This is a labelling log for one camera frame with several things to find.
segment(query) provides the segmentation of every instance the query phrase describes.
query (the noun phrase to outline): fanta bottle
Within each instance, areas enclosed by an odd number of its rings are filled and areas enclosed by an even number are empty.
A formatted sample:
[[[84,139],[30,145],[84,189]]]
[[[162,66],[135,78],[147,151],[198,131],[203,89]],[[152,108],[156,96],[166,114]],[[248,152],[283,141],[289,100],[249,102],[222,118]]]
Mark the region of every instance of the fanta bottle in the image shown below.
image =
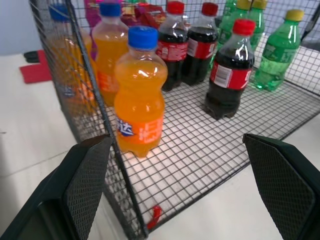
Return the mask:
[[[129,53],[115,66],[119,92],[114,101],[117,142],[123,152],[145,157],[161,139],[165,101],[161,87],[168,76],[165,62],[156,55],[158,32],[134,26],[128,32]]]
[[[78,40],[72,31],[67,7],[62,3],[51,4],[49,12],[54,25],[53,34],[47,40],[56,58],[54,62],[49,63],[53,64],[55,85],[60,97],[63,98],[64,107],[68,109],[73,117],[92,114],[97,106],[95,96],[90,77],[84,67]],[[80,33],[91,66],[94,73],[96,73],[96,64],[90,57],[91,37],[83,29],[80,29]]]
[[[104,102],[113,106],[119,89],[115,78],[117,60],[128,52],[128,27],[121,21],[119,3],[99,4],[101,21],[92,31],[97,46],[98,85]]]

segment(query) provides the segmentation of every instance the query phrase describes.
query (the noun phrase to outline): white tabletop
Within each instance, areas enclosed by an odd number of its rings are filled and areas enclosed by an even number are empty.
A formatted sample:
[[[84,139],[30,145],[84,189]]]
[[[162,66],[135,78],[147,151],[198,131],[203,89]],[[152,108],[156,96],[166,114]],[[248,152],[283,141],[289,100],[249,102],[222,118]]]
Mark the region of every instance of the white tabletop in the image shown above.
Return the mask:
[[[62,114],[52,82],[24,84],[22,55],[0,57],[0,234],[39,182],[76,144]],[[320,115],[284,140],[320,169]],[[125,239],[102,197],[91,240]],[[248,166],[149,236],[153,240],[282,239]]]

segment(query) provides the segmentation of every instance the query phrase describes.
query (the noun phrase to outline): red bottle cap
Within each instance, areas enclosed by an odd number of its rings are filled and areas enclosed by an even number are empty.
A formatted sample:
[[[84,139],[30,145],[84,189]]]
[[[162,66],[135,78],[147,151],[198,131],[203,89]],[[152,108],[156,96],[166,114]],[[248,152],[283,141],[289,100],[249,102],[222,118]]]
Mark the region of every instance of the red bottle cap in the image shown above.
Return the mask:
[[[166,5],[166,11],[169,14],[182,15],[184,14],[185,4],[181,1],[169,1]]]
[[[212,2],[205,2],[202,5],[202,14],[208,17],[214,17],[218,12],[218,5]]]
[[[254,34],[256,23],[249,19],[237,19],[233,25],[233,33],[245,36]]]

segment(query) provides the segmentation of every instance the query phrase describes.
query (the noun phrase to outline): coca-cola bottle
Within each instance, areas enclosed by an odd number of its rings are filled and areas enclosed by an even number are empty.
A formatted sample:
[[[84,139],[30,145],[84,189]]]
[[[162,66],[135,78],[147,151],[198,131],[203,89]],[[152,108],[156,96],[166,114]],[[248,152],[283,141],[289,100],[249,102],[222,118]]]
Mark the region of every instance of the coca-cola bottle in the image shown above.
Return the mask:
[[[182,81],[188,85],[204,81],[218,40],[215,24],[218,5],[205,2],[198,21],[188,31],[188,50],[182,65]]]
[[[215,55],[205,96],[205,110],[216,120],[224,116],[231,118],[238,110],[255,63],[250,44],[255,27],[252,20],[237,19],[231,38]]]
[[[185,4],[180,1],[168,2],[166,19],[158,30],[156,54],[164,60],[168,68],[168,77],[162,86],[164,91],[179,86],[182,80],[182,64],[188,48],[187,29],[182,18],[184,9]]]

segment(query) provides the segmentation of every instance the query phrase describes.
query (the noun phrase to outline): wire mesh basket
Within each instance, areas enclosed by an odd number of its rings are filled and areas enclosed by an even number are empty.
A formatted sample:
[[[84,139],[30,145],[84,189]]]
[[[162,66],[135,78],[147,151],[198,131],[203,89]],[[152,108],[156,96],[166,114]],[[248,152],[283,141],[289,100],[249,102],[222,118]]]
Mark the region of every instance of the wire mesh basket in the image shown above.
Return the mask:
[[[114,135],[115,112],[104,105],[87,42],[80,30],[90,32],[99,21],[99,1],[29,1],[61,109],[76,140],[102,134],[113,139],[104,194],[129,239],[146,238],[149,232],[246,167],[249,159],[242,143],[244,133],[281,140],[320,113],[320,52],[302,43],[286,72],[284,84],[275,92],[258,91],[249,85],[235,117],[216,121],[203,111],[208,81],[195,86],[183,83],[163,93],[166,106],[159,146],[146,158],[120,152]],[[165,0],[148,2],[166,9]],[[190,24],[198,18],[203,2],[208,1],[184,0]],[[219,5],[218,15],[222,15],[225,1],[215,2]],[[56,3],[66,4],[68,26],[52,21],[50,8]],[[264,11],[265,35],[255,51],[255,67],[259,67],[268,36],[283,22],[287,10],[305,11],[299,25],[303,33],[310,29],[318,5],[316,0],[281,3],[269,0]],[[316,41],[319,32],[316,22],[307,38]],[[66,34],[74,44],[64,42],[58,48]],[[76,101],[70,101],[70,96],[77,96]],[[148,229],[154,206],[160,206],[162,214],[158,223]]]

